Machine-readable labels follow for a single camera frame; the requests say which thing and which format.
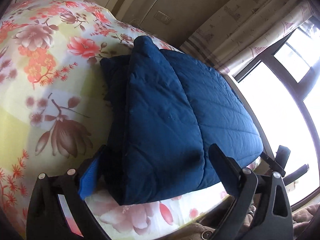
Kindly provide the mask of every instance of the electrical outlet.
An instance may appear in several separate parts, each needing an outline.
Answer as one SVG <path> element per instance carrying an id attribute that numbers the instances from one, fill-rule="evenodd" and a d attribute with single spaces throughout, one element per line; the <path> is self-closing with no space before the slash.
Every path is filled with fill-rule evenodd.
<path id="1" fill-rule="evenodd" d="M 172 18 L 170 18 L 168 15 L 164 14 L 161 11 L 157 11 L 154 18 L 156 18 L 157 20 L 159 20 L 160 22 L 166 25 L 168 25 L 172 21 Z"/>

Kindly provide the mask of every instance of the floral bedsheet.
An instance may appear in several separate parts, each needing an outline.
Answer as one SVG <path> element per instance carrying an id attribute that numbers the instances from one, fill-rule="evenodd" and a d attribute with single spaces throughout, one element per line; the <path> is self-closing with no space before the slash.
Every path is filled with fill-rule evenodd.
<path id="1" fill-rule="evenodd" d="M 77 168 L 107 142 L 113 115 L 99 60 L 130 54 L 139 35 L 149 34 L 88 0 L 28 0 L 2 17 L 0 207 L 22 236 L 38 174 Z M 175 49 L 151 38 L 159 48 Z M 86 203 L 112 239 L 154 239 L 225 195 L 219 183 L 169 200 L 119 206 L 101 189 Z M 81 234 L 68 210 L 65 216 Z"/>

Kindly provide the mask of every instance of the curtain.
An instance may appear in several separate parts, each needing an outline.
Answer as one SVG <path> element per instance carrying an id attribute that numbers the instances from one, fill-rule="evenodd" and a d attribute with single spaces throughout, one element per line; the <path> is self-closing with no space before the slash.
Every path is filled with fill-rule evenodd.
<path id="1" fill-rule="evenodd" d="M 309 0 L 230 0 L 180 49 L 234 76 L 312 14 Z"/>

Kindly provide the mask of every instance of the brown button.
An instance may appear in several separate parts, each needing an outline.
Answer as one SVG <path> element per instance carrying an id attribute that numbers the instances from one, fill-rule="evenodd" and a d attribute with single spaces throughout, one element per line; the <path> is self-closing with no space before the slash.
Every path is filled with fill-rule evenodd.
<path id="1" fill-rule="evenodd" d="M 202 233 L 201 237 L 203 240 L 208 240 L 209 237 L 212 235 L 213 231 L 211 230 L 206 230 Z"/>

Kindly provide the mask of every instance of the folded blue garment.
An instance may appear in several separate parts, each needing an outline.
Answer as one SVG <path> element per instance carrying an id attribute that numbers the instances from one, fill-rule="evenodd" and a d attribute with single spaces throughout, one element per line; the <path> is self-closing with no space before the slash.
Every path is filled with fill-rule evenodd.
<path id="1" fill-rule="evenodd" d="M 228 83 L 189 55 L 148 36 L 131 55 L 100 61 L 115 121 L 102 158 L 120 204 L 164 200 L 219 182 L 208 148 L 216 143 L 241 167 L 262 152 L 259 133 Z"/>

